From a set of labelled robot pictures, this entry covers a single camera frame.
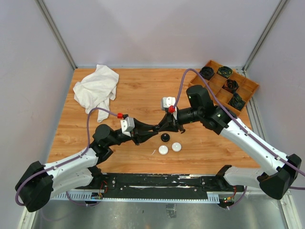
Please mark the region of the black round charging case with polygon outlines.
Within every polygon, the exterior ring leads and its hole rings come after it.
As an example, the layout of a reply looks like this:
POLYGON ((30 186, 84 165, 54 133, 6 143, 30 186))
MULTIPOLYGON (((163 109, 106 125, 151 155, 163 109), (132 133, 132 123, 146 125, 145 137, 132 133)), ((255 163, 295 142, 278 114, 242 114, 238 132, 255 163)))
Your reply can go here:
POLYGON ((168 142, 168 141, 170 140, 170 135, 167 134, 167 133, 162 134, 162 135, 161 135, 161 140, 162 140, 163 142, 168 142))
POLYGON ((154 127, 154 131, 155 132, 160 132, 160 129, 161 129, 161 127, 160 126, 158 126, 158 125, 156 125, 155 127, 154 127))

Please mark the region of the white round charging case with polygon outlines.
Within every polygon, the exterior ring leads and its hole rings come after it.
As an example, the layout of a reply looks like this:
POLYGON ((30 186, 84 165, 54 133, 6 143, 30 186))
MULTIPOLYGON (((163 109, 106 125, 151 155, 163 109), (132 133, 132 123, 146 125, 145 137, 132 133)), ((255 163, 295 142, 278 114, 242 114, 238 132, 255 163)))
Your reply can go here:
POLYGON ((169 149, 167 146, 165 145, 162 145, 158 148, 158 152, 161 154, 161 155, 166 155, 168 153, 169 149))
POLYGON ((174 142, 174 143, 172 144, 172 150, 173 150, 174 152, 179 152, 179 151, 181 151, 181 149, 182 149, 182 145, 181 145, 180 143, 174 142))

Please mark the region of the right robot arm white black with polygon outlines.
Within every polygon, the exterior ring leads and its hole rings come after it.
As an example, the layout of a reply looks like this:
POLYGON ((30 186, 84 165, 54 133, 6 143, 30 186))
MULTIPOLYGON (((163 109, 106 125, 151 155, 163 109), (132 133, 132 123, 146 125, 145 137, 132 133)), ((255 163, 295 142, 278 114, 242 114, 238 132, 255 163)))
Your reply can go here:
POLYGON ((256 169, 223 166, 216 178, 220 190, 232 186, 255 187, 280 200, 296 180, 301 158, 296 154, 288 156, 266 143, 233 112, 214 105, 208 90, 201 85, 189 87, 186 93, 190 107, 185 109, 174 107, 174 97, 162 98, 161 108, 166 114, 158 124, 159 131, 178 132, 184 130, 185 124, 202 123, 206 129, 235 143, 260 166, 256 169))

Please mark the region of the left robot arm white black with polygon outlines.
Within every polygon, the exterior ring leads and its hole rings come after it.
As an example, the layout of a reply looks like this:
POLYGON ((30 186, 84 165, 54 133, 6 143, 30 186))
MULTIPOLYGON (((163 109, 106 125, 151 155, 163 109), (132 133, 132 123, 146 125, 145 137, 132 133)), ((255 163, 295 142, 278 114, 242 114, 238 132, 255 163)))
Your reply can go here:
POLYGON ((159 125, 145 124, 130 117, 121 120, 117 130, 106 124, 99 125, 80 152, 52 163, 31 163, 15 186, 16 204, 35 212, 63 192, 85 186, 98 188, 102 177, 94 170, 113 154, 111 146, 127 141, 138 145, 157 135, 159 129, 159 125))

